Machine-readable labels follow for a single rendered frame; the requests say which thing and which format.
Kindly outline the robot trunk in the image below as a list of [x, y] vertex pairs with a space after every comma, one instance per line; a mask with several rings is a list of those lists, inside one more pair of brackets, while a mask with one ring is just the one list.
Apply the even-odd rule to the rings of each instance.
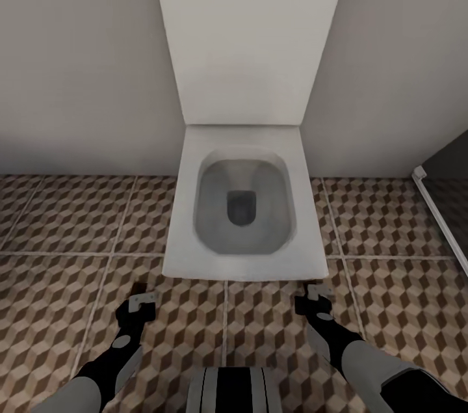
[[271, 367], [198, 367], [186, 413], [282, 413]]

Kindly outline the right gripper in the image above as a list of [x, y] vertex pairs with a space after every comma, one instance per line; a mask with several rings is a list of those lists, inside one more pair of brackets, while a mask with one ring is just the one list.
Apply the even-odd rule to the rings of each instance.
[[320, 297], [318, 300], [309, 300], [306, 295], [303, 297], [294, 296], [295, 301], [295, 312], [297, 315], [306, 315], [308, 310], [314, 306], [318, 306], [321, 309], [325, 309], [329, 314], [331, 312], [330, 301], [325, 297]]

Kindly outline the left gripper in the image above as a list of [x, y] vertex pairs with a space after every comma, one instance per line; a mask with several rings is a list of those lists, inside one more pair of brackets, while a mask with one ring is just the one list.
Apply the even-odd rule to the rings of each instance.
[[138, 321], [144, 329], [145, 322], [154, 321], [156, 318], [155, 302], [143, 302], [138, 312], [129, 312], [128, 307], [129, 301], [126, 300], [116, 310], [116, 319], [118, 320], [118, 326], [123, 327], [130, 321]]

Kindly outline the mousetrap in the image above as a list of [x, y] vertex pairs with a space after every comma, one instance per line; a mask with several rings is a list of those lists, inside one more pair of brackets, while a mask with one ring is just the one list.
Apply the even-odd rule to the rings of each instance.
[[130, 295], [143, 294], [146, 292], [147, 282], [134, 282]]
[[303, 285], [304, 285], [304, 289], [305, 289], [306, 296], [308, 296], [308, 294], [309, 294], [308, 291], [307, 291], [307, 285], [308, 285], [308, 284], [312, 284], [312, 285], [316, 285], [316, 284], [317, 284], [315, 280], [309, 280], [309, 281], [307, 281], [307, 282], [302, 282], [302, 283], [303, 283]]

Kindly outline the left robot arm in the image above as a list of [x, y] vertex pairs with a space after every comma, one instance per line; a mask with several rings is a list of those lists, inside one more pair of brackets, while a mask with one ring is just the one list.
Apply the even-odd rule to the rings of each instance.
[[131, 295], [116, 310], [118, 335], [108, 351], [87, 362], [74, 379], [41, 403], [23, 413], [101, 413], [138, 369], [143, 356], [140, 345], [145, 322], [156, 318], [159, 291]]

